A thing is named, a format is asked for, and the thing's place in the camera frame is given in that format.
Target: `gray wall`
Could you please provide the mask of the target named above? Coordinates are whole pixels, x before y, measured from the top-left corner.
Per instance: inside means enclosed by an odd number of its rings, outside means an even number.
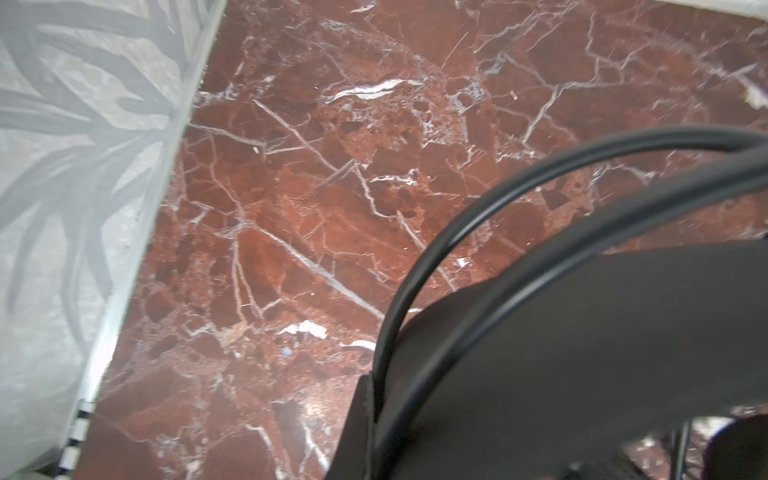
[[[0,478],[94,394],[222,10],[0,2]]]

